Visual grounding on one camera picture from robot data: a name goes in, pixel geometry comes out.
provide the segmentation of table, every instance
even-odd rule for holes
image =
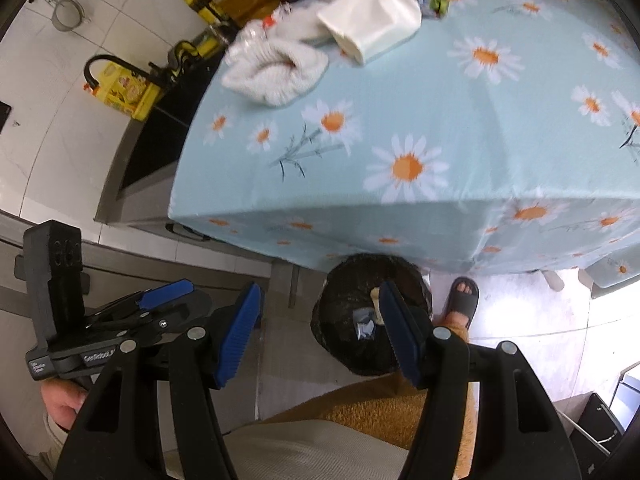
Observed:
[[[347,254],[501,274],[640,274],[640,54],[605,0],[450,0],[356,66],[333,42],[283,108],[220,85],[169,216],[312,269]]]

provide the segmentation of finger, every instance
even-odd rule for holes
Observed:
[[[49,413],[50,407],[68,406],[79,411],[86,399],[87,392],[72,381],[49,379],[41,386],[42,399]]]
[[[78,416],[76,410],[69,406],[53,406],[51,409],[47,408],[47,412],[53,421],[65,430],[71,429]]]

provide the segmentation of plastic bag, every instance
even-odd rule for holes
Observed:
[[[424,309],[429,318],[431,293],[420,271],[404,258],[386,254],[356,254],[329,272],[311,319],[311,332],[332,356],[351,372],[363,376],[398,369],[384,326],[376,325],[372,338],[358,339],[354,312],[373,310],[371,290],[393,280],[407,305]]]

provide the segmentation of slipper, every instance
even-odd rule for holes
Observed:
[[[471,293],[460,292],[456,287],[460,283],[465,283],[471,288]],[[469,318],[466,328],[471,325],[471,320],[474,318],[476,308],[478,307],[478,300],[480,299],[480,291],[478,284],[471,278],[461,276],[456,278],[451,284],[451,290],[449,291],[449,297],[447,298],[447,304],[444,307],[444,316],[449,312],[459,312]]]

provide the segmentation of white cloth bag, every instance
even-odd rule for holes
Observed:
[[[365,64],[415,34],[422,13],[416,0],[335,0],[318,18],[341,49]]]

